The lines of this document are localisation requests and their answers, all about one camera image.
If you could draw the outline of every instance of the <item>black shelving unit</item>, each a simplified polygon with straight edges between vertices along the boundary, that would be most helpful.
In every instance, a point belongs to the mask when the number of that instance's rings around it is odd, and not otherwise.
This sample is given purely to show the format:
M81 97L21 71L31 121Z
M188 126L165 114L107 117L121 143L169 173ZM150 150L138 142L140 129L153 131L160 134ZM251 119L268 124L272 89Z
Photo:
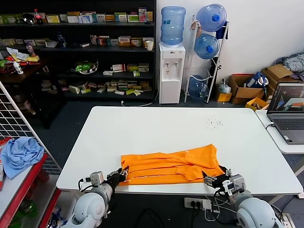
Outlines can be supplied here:
M46 48L34 46L33 48L40 57L52 59L52 68L58 79L65 79L68 84L78 81L89 81L104 83L111 79L128 79L137 81L149 81L152 92L144 92L139 96L117 95L114 92L97 93L94 89L87 94L73 94L65 91L67 99L90 100L90 99L144 99L152 100L156 96L155 88L155 51L148 51L143 47L120 47L120 46L96 46L73 48L74 43L90 43L90 35L131 37L154 37L156 38L156 0L53 0L52 4L45 1L30 1L6 3L0 9L0 14L32 12L38 9L46 14L61 14L68 11L96 11L113 14L114 12L127 12L138 10L139 7L146 7L147 11L153 12L153 21L150 22L103 22L91 24L78 23L44 23L43 25L29 24L0 24L1 38L50 38L57 40L57 33L60 31L68 44L67 48ZM8 46L26 52L25 45ZM98 71L90 75L68 73L68 70L75 67L75 63L81 61L99 62ZM110 70L116 64L139 64L149 63L149 72L140 73L134 77L132 72L113 73L112 76L104 76L105 70Z

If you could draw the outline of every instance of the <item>laptop screen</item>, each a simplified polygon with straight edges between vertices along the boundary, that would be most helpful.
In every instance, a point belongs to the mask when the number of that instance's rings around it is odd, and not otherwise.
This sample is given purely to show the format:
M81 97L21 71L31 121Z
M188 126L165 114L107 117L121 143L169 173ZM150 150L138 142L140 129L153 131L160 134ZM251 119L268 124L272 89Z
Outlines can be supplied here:
M304 113L304 84L279 83L268 113Z

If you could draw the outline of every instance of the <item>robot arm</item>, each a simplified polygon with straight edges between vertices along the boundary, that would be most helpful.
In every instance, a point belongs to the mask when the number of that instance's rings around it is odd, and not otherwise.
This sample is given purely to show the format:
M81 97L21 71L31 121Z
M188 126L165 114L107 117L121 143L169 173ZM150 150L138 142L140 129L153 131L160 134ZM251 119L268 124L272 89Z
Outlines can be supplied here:
M120 182L126 180L127 169L119 169L107 175L104 180L103 173L93 172L90 178L86 178L92 183L89 193L81 196L74 207L74 212L64 228L95 228L98 227L102 218L107 217L108 204L115 188Z
M244 177L232 175L231 170L222 167L226 174L209 177L203 173L204 181L213 188L219 188L214 194L223 192L237 212L237 219L242 228L284 228L271 206L264 200L251 195L246 190Z

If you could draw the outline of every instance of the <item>water bottle rack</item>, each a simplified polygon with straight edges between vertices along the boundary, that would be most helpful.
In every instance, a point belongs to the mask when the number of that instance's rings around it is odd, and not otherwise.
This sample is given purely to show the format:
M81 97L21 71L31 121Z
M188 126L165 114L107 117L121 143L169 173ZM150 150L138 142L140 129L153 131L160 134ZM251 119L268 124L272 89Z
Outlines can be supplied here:
M195 40L196 40L196 34L198 32L199 27L200 27L200 23L197 20L195 20L195 16L193 15L192 24L191 24L191 28L190 28L191 32L190 32L190 39L189 39L189 45L188 45L188 55L186 58L186 64L185 64L185 69L184 69L184 72L185 72L184 76L187 77L187 85L186 85L186 89L185 89L185 100L184 100L185 103L187 102L187 97L189 96L188 87L189 87L189 81L190 81L191 77L195 78L198 81L206 81L206 84L208 84L208 80L210 78L212 78L210 88L209 88L209 94L208 94L208 97L206 100L206 103L209 102L211 91L212 91L214 80L215 80L215 76L217 75L218 71L221 69L220 58L221 58L222 49L224 47L224 43L226 40L226 35L228 33L229 22L227 22L226 26L223 26L223 28L225 28L225 32L224 32L223 40L220 44L220 49L218 52L218 59L217 59L217 61L214 61L213 58L211 59L211 61L215 65L215 68L214 68L215 70L213 72L213 75L210 74L210 69L207 69L206 71L208 73L208 76L207 76L207 78L204 78L204 79L197 79L195 76L190 75L193 55L196 55L196 53L194 52L194 45L195 45Z

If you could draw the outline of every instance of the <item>laptop keyboard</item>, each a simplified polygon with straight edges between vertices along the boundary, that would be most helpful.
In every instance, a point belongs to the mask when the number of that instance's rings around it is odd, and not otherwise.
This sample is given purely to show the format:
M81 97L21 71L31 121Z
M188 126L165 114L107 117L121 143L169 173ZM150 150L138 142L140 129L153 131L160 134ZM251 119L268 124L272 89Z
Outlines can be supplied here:
M304 130L304 118L273 119L281 130Z

